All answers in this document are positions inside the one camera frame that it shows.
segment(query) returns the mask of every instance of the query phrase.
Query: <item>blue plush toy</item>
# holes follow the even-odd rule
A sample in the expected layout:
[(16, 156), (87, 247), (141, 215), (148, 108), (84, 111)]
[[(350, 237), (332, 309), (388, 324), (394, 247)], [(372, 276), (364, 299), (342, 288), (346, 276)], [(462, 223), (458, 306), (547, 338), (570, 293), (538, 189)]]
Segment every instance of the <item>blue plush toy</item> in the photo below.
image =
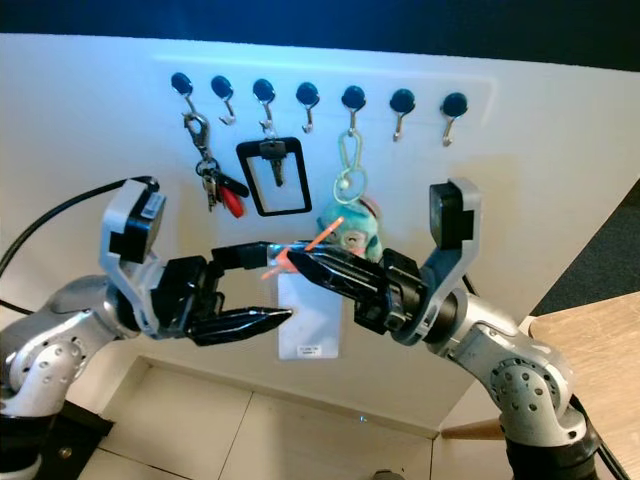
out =
[(339, 217), (344, 217), (344, 222), (327, 238), (327, 241), (372, 262), (380, 260), (382, 245), (378, 239), (378, 220), (373, 209), (362, 200), (346, 205), (332, 203), (318, 218), (320, 231)]

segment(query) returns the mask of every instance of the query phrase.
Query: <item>wooden leg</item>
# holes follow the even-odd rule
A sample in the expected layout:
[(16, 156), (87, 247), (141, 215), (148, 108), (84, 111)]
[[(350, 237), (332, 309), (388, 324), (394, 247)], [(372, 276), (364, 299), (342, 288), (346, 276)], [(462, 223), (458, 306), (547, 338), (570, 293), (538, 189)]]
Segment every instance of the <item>wooden leg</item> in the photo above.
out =
[(442, 438), (446, 439), (504, 440), (504, 434), (500, 429), (500, 420), (497, 418), (445, 428), (440, 434)]

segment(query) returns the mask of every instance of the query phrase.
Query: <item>white tag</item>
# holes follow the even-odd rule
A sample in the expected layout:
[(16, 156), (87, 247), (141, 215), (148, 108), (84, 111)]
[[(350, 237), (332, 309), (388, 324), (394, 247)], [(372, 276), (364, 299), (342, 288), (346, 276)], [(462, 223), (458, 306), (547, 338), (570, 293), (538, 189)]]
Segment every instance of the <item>white tag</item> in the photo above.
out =
[(293, 316), (278, 328), (281, 360), (338, 358), (344, 299), (298, 273), (278, 275), (278, 305)]
[(305, 357), (321, 357), (322, 345), (298, 345), (298, 356)]
[(160, 207), (164, 203), (165, 196), (157, 192), (153, 192), (142, 209), (141, 217), (153, 220), (158, 215)]

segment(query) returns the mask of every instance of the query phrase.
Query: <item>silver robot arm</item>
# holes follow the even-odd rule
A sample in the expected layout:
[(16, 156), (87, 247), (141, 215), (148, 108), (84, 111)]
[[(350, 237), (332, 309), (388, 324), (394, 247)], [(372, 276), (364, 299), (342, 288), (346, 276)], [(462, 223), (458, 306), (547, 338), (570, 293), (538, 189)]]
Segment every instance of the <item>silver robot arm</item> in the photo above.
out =
[(516, 480), (593, 479), (597, 434), (570, 403), (573, 372), (554, 348), (456, 285), (478, 253), (481, 195), (465, 179), (430, 189), (436, 249), (416, 262), (387, 249), (375, 265), (345, 252), (292, 250), (307, 279), (352, 298), (356, 323), (403, 345), (426, 343), (471, 373), (501, 411)]
[[(291, 310), (263, 307), (222, 310), (219, 279), (246, 263), (199, 256), (165, 262), (155, 255), (166, 201), (157, 190), (155, 182), (128, 180), (112, 199), (102, 222), (105, 276), (69, 283), (2, 331), (0, 480), (36, 475), (39, 451), (71, 383), (109, 342), (143, 332), (214, 345), (266, 332), (291, 316)], [(254, 266), (261, 262), (266, 265), (266, 254)]]

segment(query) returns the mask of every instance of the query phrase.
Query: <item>wooden table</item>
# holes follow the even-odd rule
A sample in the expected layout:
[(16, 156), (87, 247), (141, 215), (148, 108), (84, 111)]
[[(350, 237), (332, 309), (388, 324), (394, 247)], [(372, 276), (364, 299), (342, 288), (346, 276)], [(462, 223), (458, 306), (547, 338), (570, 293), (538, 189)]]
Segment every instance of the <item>wooden table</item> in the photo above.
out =
[(543, 315), (530, 333), (566, 356), (596, 430), (640, 479), (640, 292)]

